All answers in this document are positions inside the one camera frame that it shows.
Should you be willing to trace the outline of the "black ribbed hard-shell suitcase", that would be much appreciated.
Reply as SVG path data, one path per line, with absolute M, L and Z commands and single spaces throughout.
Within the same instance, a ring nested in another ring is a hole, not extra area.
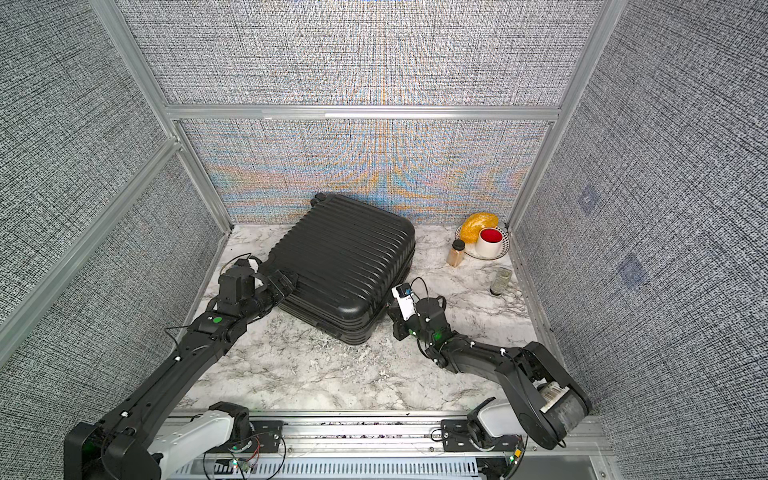
M 413 224 L 403 216 L 335 193 L 311 208 L 274 245 L 259 270 L 297 276 L 279 305 L 290 315 L 348 344 L 364 344 L 410 271 Z

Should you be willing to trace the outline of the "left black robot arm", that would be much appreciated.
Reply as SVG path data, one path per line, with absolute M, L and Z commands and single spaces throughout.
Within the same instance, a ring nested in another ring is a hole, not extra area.
M 81 422 L 64 440 L 66 479 L 159 479 L 160 456 L 149 451 L 156 433 L 192 385 L 296 289 L 291 270 L 251 267 L 237 260 L 219 276 L 219 292 L 190 324 L 172 353 L 98 422 Z

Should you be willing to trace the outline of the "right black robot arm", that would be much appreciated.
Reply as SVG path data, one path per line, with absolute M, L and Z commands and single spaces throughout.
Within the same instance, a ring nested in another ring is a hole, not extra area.
M 415 338 L 423 356 L 441 369 L 498 384 L 512 418 L 539 446 L 554 449 L 590 415 L 591 400 L 543 344 L 502 347 L 478 342 L 450 326 L 444 297 L 421 298 L 407 285 L 393 288 L 391 296 L 388 315 L 395 338 Z

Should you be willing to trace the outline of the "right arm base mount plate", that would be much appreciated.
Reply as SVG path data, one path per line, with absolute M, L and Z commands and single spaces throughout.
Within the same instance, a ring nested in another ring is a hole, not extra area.
M 507 452 L 514 451 L 519 435 L 496 435 L 487 431 L 478 421 L 444 419 L 440 423 L 445 452 Z

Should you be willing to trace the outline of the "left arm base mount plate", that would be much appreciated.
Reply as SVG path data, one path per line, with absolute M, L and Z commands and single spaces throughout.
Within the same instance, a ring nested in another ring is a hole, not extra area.
M 240 443 L 228 442 L 208 450 L 208 453 L 260 454 L 279 453 L 282 448 L 284 422 L 280 420 L 252 420 L 252 433 Z

